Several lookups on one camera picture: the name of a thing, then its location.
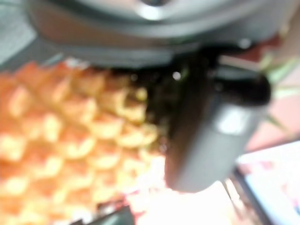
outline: blurry object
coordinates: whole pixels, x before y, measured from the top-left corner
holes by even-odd
[[[144,123],[147,94],[130,74],[29,63],[0,80],[0,207],[14,198],[22,205],[1,211],[2,224],[95,212],[159,155],[157,129]]]
[[[267,215],[270,224],[299,224],[300,142],[275,146],[241,156],[237,163],[244,175],[243,189]]]

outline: pink surface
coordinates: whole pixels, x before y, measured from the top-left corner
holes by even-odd
[[[282,85],[300,86],[300,66],[297,67],[282,83]],[[270,113],[281,120],[292,132],[300,135],[300,95],[274,100]],[[286,134],[272,124],[263,122],[248,144],[247,151],[288,141]]]

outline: pineapple skin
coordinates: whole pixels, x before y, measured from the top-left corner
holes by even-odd
[[[158,155],[146,90],[127,74],[29,63],[0,74],[0,84],[3,225],[94,211],[132,188]]]

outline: dark gray plastic part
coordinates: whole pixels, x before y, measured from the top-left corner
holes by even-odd
[[[182,21],[132,21],[73,0],[27,0],[30,21],[55,48],[111,67],[168,64],[200,48],[260,42],[282,25],[293,0],[233,0]]]

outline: pineapple leaf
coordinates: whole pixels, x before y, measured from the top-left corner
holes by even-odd
[[[259,67],[262,71],[268,70],[269,66],[271,65],[272,61],[274,59],[274,53],[273,52],[267,52],[263,56],[262,60],[259,63]]]
[[[300,86],[281,86],[273,91],[274,99],[282,99],[300,94]]]
[[[290,139],[295,138],[295,134],[273,115],[267,115],[266,120],[278,129],[284,131]]]
[[[291,71],[293,71],[299,64],[299,59],[294,58],[288,61],[282,62],[272,67],[264,69],[264,72],[272,85],[278,84],[285,79]]]

